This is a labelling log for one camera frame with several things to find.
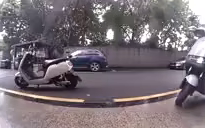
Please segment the curb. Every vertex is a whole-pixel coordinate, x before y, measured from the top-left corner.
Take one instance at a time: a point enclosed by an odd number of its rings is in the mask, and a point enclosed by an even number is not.
[[[67,106],[67,107],[101,108],[101,107],[125,107],[125,106],[158,102],[158,101],[175,97],[177,93],[180,92],[180,90],[153,94],[149,96],[140,96],[140,97],[132,97],[132,98],[114,98],[114,99],[106,99],[106,100],[87,100],[87,99],[72,99],[72,98],[41,96],[41,95],[9,90],[1,87],[0,87],[0,92],[9,96],[22,98],[28,101],[34,101],[39,103],[46,103],[46,104]]]

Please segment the scooter rear wheel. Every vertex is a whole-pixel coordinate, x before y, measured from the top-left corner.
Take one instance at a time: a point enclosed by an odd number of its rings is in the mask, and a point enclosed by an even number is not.
[[[78,84],[78,79],[77,79],[77,77],[74,76],[74,75],[69,74],[69,75],[66,75],[66,79],[67,79],[68,81],[70,81],[70,84],[65,85],[65,87],[66,87],[67,89],[70,89],[70,90],[75,89],[76,86],[77,86],[77,84]]]
[[[21,76],[16,76],[14,79],[16,85],[21,89],[26,88],[29,84]]]
[[[194,87],[185,83],[186,85],[181,89],[180,93],[175,100],[175,105],[182,107],[183,102],[186,100],[188,95],[194,91]]]

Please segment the scooter front wheel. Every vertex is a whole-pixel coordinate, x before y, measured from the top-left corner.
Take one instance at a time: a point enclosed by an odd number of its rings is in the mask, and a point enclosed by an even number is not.
[[[175,105],[182,106],[183,102],[186,100],[188,95],[190,95],[194,91],[194,87],[185,83],[186,85],[181,89],[180,93],[175,100]]]
[[[29,84],[21,76],[16,76],[14,79],[16,85],[21,89],[26,88]]]

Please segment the motorcycle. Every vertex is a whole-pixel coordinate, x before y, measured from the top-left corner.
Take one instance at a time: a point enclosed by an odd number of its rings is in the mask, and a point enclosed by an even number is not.
[[[205,37],[198,39],[186,56],[186,77],[180,85],[175,104],[182,106],[195,91],[205,95]]]
[[[42,66],[43,76],[38,76],[33,68],[36,59],[33,50],[26,52],[15,74],[15,83],[21,89],[31,85],[65,86],[67,89],[76,88],[82,79],[73,71],[73,65],[68,58],[45,60]]]

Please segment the yellow line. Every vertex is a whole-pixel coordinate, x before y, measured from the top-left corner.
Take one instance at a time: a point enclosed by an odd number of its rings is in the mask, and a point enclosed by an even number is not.
[[[69,98],[39,96],[39,95],[28,94],[28,93],[13,91],[13,90],[4,89],[4,88],[0,88],[0,91],[15,94],[15,95],[19,95],[19,96],[25,96],[25,97],[29,97],[29,98],[33,98],[33,99],[42,99],[42,100],[49,100],[49,101],[76,102],[76,103],[83,103],[85,101],[84,99],[69,99]]]
[[[152,98],[158,98],[158,97],[177,94],[178,92],[180,92],[180,90],[175,90],[175,91],[170,91],[170,92],[165,92],[165,93],[160,93],[160,94],[154,94],[154,95],[150,95],[150,96],[140,96],[140,97],[132,97],[132,98],[118,98],[118,99],[114,99],[114,102],[130,102],[130,101],[148,100],[148,99],[152,99]]]
[[[42,100],[48,100],[48,101],[74,102],[74,103],[84,103],[85,102],[84,99],[70,99],[70,98],[40,96],[40,95],[28,94],[28,93],[13,91],[13,90],[4,89],[4,88],[0,88],[0,91],[19,95],[19,96],[25,96],[25,97],[29,97],[29,98],[33,98],[33,99],[42,99]],[[131,101],[149,100],[152,98],[158,98],[158,97],[177,94],[179,92],[180,92],[180,90],[175,90],[175,91],[154,94],[154,95],[149,95],[149,96],[140,96],[140,97],[131,97],[131,98],[117,98],[117,99],[113,99],[113,100],[114,100],[114,102],[131,102]]]

